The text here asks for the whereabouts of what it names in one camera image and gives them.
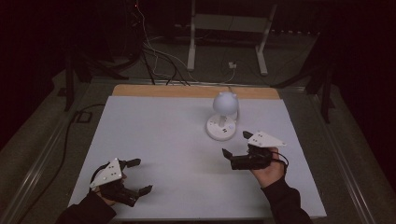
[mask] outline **hand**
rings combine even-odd
[[[124,173],[122,173],[121,183],[123,183],[123,181],[124,181],[124,179],[126,179],[126,177],[127,176]],[[100,193],[100,187],[97,187],[94,191],[108,206],[113,206],[114,204],[117,203],[116,201],[112,201],[112,200],[109,200],[109,199],[103,197],[102,194]]]
[[[270,151],[277,153],[277,148],[270,147]],[[276,153],[272,153],[273,159],[279,160],[279,155]],[[271,161],[271,164],[265,169],[250,170],[250,172],[253,173],[253,175],[259,181],[260,186],[262,188],[266,188],[285,174],[285,166],[281,162]]]

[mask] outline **black sleeve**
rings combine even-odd
[[[284,176],[262,191],[271,205],[276,224],[313,223],[301,208],[300,192],[289,187]]]
[[[56,220],[56,224],[106,224],[115,215],[116,212],[110,206],[96,193],[91,192],[81,203],[73,204],[64,210]]]

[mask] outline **white sphere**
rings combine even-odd
[[[223,91],[216,96],[213,101],[213,108],[221,115],[233,115],[238,110],[238,99],[236,94],[228,91]]]

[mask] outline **wooden table edge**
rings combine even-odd
[[[256,87],[117,85],[113,96],[196,97],[214,98],[221,91],[232,91],[239,99],[280,99],[276,89]]]

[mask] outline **white tabletop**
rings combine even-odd
[[[134,207],[116,204],[116,219],[185,220],[271,217],[269,203],[250,171],[234,171],[221,152],[247,154],[242,131],[269,133],[287,146],[279,152],[290,161],[286,181],[300,191],[311,217],[326,216],[314,179],[282,100],[240,99],[233,139],[218,142],[205,132],[214,114],[213,99],[110,96],[81,169],[70,204],[87,194],[93,172],[108,161],[135,158],[125,168],[124,185],[153,185]]]

